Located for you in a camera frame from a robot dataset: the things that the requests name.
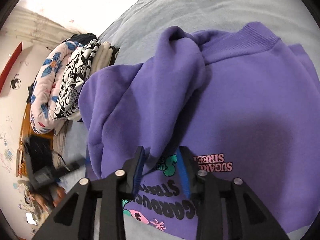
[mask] bed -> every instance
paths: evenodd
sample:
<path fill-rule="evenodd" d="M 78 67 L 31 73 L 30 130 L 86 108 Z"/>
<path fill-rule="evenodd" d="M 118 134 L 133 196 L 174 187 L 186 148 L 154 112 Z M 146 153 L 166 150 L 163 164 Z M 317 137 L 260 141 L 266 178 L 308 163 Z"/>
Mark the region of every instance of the bed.
<path fill-rule="evenodd" d="M 169 26 L 177 25 L 189 33 L 203 29 L 236 31 L 251 21 L 262 22 L 287 44 L 301 43 L 320 75 L 320 30 L 301 0 L 139 0 L 105 30 L 100 40 L 121 48 L 116 65 L 133 65 L 153 56 L 159 34 Z M 86 132 L 82 123 L 69 124 L 64 149 L 66 161 L 87 155 Z M 96 179 L 90 165 L 63 178 L 61 184 L 68 191 L 84 176 Z M 127 239 L 178 239 L 130 217 L 124 216 L 124 221 Z M 307 229 L 288 235 L 298 240 Z M 95 239 L 98 235 L 96 219 Z"/>

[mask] red object on wall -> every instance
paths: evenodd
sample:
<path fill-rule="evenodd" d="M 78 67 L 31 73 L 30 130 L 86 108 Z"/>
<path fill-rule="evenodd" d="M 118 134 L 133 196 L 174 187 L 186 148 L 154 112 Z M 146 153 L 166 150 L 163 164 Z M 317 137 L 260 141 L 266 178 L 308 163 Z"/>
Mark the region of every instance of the red object on wall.
<path fill-rule="evenodd" d="M 11 70 L 13 64 L 16 62 L 16 60 L 21 52 L 22 52 L 22 42 L 18 45 L 18 47 L 13 52 L 13 54 L 11 55 L 10 59 L 8 60 L 7 64 L 5 65 L 3 71 L 0 75 L 0 94 L 1 94 L 2 87 L 4 85 L 5 80 L 8 77 L 10 70 Z"/>

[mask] bright light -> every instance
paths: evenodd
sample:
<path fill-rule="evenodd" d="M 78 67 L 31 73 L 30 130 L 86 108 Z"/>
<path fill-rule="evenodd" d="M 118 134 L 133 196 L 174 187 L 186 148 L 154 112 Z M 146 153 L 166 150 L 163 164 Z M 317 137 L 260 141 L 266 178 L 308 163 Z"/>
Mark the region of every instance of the bright light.
<path fill-rule="evenodd" d="M 26 213 L 26 216 L 27 216 L 27 221 L 28 221 L 29 224 L 31 224 L 31 225 L 36 225 L 36 222 L 35 222 L 35 220 L 33 219 L 31 213 Z"/>

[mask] pink flower graphic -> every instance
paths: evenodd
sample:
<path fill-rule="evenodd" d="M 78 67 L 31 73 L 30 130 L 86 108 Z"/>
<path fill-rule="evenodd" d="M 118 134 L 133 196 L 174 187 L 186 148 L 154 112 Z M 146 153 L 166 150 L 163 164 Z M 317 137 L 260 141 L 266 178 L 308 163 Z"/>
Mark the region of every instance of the pink flower graphic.
<path fill-rule="evenodd" d="M 158 220 L 154 218 L 153 221 L 150 221 L 150 223 L 153 224 L 156 229 L 159 229 L 159 230 L 161 230 L 163 232 L 166 229 L 166 227 L 164 226 L 164 222 L 163 221 L 158 222 Z"/>

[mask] ribbed hem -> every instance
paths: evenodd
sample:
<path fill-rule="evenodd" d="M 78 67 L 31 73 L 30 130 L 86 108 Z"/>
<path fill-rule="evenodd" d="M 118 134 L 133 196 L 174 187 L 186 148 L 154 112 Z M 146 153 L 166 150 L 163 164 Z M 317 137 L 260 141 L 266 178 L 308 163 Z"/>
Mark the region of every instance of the ribbed hem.
<path fill-rule="evenodd" d="M 225 33 L 218 40 L 203 44 L 202 55 L 206 65 L 230 57 L 255 54 L 267 51 L 280 40 L 261 22 L 251 22 L 234 33 Z"/>

